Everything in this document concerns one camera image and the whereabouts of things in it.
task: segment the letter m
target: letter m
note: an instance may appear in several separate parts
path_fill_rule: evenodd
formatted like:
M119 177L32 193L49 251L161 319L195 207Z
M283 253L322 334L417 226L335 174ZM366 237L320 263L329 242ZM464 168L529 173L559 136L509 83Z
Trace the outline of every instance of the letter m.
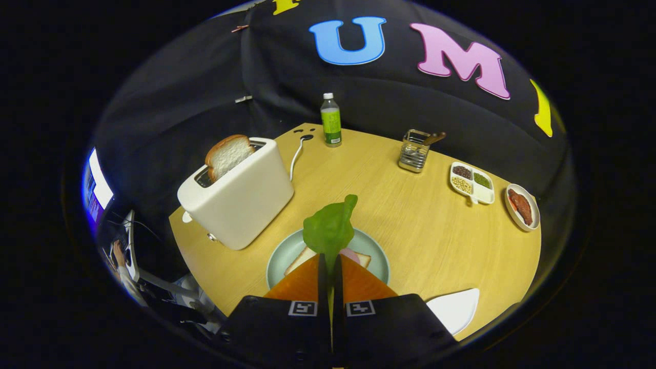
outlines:
M426 60L417 64L420 71L449 77L451 70L443 59L447 57L460 79L468 81L480 66L481 76L476 78L476 85L492 95L510 100L501 69L501 55L478 42L472 42L465 51L446 32L428 24L411 23L410 27L419 31L424 40Z

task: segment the toaster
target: toaster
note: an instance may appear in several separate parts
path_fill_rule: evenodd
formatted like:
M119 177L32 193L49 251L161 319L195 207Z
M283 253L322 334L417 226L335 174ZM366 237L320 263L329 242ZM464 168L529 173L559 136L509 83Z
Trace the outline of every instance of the toaster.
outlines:
M278 145L251 137L248 158L212 183L204 165L178 189L178 200L208 237L241 250L260 234L294 194Z

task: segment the toaster slot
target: toaster slot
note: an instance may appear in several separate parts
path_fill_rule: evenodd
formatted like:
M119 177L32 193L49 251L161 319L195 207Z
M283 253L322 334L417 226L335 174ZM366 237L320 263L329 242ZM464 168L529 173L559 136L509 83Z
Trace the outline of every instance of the toaster slot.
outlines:
M260 141L251 141L251 147L255 149L255 151L259 150L261 147L263 147L266 144L266 142L260 142ZM203 169L201 173L198 173L195 177L194 180L200 187L207 188L212 185L212 180L209 178L208 174L209 168Z

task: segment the light blue plate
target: light blue plate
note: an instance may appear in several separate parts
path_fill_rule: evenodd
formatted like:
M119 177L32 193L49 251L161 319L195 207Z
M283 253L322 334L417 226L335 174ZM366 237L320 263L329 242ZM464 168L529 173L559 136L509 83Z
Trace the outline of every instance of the light blue plate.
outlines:
M355 230L355 235L347 247L353 251L370 255L371 261L367 266L367 270L385 282L385 284L389 283L390 262L387 260L387 255L380 248L378 242L368 234L357 228L353 229ZM280 245L271 254L269 263L266 266L266 285L269 287L269 290L283 279L287 267L298 257L304 248L305 242L303 242L302 229L292 233L284 241L280 242Z

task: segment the bread slice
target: bread slice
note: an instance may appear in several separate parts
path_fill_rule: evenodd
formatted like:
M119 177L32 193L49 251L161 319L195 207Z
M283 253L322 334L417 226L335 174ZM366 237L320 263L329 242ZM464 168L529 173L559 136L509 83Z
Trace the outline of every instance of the bread slice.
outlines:
M209 167L212 182L216 182L229 170L248 158L255 148L245 135L232 135L214 145L205 156L205 164Z
M362 267L366 269L367 266L369 266L369 262L371 261L371 256L365 255L363 253L359 253L357 251L353 251L353 252L356 253L356 255L358 256L358 260L360 260L360 265L362 265Z
M367 268L369 265L369 262L371 261L371 256L365 255L363 253L359 253L357 251L353 251L356 253L358 260L360 260L360 265L364 268ZM287 270L285 271L285 276L291 273L294 269L296 269L299 265L305 263L307 260L311 259L314 255L317 253L310 250L308 246L305 246L303 251L300 252L298 257L287 267Z

